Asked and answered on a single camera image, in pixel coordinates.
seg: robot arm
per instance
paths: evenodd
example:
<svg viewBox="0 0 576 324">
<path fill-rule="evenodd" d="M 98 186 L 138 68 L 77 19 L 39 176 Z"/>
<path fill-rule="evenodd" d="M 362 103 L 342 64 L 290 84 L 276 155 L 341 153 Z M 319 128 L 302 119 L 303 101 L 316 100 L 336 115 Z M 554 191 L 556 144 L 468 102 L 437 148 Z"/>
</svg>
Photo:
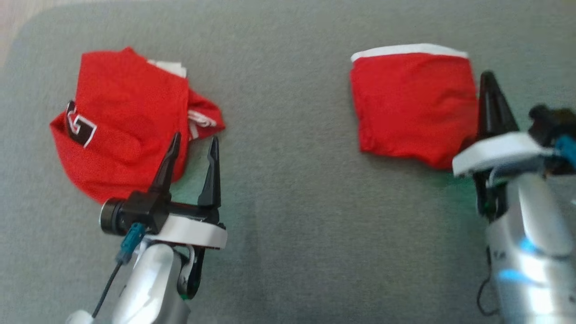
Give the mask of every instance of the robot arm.
<svg viewBox="0 0 576 324">
<path fill-rule="evenodd" d="M 499 308 L 479 307 L 506 323 L 574 323 L 574 241 L 545 175 L 576 173 L 568 159 L 574 142 L 566 140 L 564 152 L 558 148 L 558 139 L 576 138 L 576 116 L 545 106 L 530 116 L 532 128 L 520 133 L 494 75 L 482 74 L 479 141 L 453 160 L 456 176 L 474 178 L 478 213 L 489 222 L 487 281 Z"/>
<path fill-rule="evenodd" d="M 135 191 L 127 199 L 112 198 L 102 207 L 102 230 L 126 235 L 116 258 L 123 261 L 119 266 L 126 264 L 134 252 L 135 245 L 127 250 L 124 246 L 133 225 L 145 229 L 141 242 L 138 241 L 130 279 L 116 302 L 112 323 L 186 323 L 190 309 L 185 300 L 194 298 L 198 291 L 206 250 L 226 246 L 228 234 L 218 213 L 221 204 L 218 139 L 212 141 L 208 154 L 210 167 L 197 205 L 171 200 L 170 181 L 179 145 L 180 134 L 176 134 L 147 192 Z M 91 324 L 98 309 L 93 315 L 77 311 L 66 323 Z"/>
</svg>

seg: gray fabric surface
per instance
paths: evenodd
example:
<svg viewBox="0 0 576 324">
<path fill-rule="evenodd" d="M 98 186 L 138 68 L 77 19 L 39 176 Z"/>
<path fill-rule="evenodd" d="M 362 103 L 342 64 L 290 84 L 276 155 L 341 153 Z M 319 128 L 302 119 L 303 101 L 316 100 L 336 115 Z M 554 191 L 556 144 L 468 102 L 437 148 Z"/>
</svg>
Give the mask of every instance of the gray fabric surface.
<svg viewBox="0 0 576 324">
<path fill-rule="evenodd" d="M 496 72 L 526 128 L 534 104 L 576 101 L 575 9 L 570 1 L 201 0 L 40 14 L 1 77 L 0 322 L 62 323 L 92 311 L 113 269 L 120 238 L 100 231 L 100 207 L 66 178 L 48 123 L 74 97 L 80 55 L 125 46 L 182 61 L 228 123 L 229 241 L 207 253 L 190 323 L 493 322 L 475 306 L 486 223 L 472 183 L 358 152 L 349 58 L 422 42 L 468 51 L 477 76 Z M 208 144 L 192 145 L 175 200 L 200 192 Z M 573 216 L 570 179 L 553 185 Z M 128 275 L 120 271 L 102 319 Z"/>
</svg>

